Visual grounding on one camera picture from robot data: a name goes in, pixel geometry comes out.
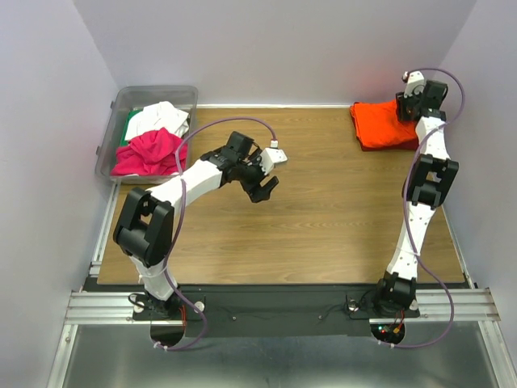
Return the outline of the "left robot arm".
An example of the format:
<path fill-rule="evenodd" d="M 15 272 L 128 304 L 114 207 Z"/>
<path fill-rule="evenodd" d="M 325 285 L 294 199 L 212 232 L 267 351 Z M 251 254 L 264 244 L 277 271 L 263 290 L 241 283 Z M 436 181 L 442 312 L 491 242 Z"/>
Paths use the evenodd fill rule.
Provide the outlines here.
<path fill-rule="evenodd" d="M 161 318 L 174 317 L 181 306 L 167 261 L 186 207 L 232 182 L 240 183 L 253 203 L 269 200 L 279 183 L 272 171 L 287 160 L 276 140 L 261 149 L 252 138 L 233 132 L 225 145 L 203 154 L 183 173 L 128 193 L 113 239 L 135 265 L 148 303 Z"/>

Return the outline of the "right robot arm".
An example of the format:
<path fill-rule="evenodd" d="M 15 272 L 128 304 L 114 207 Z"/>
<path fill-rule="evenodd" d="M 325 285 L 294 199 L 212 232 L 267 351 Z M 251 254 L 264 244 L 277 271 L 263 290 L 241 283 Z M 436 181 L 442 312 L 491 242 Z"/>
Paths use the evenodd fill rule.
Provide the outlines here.
<path fill-rule="evenodd" d="M 418 259 L 427 228 L 459 170 L 444 137 L 447 119 L 441 105 L 448 85 L 427 80 L 419 71 L 406 73 L 403 81 L 405 90 L 396 94 L 397 118 L 416 124 L 418 148 L 402 189 L 404 221 L 397 247 L 372 295 L 373 309 L 381 315 L 417 309 Z"/>

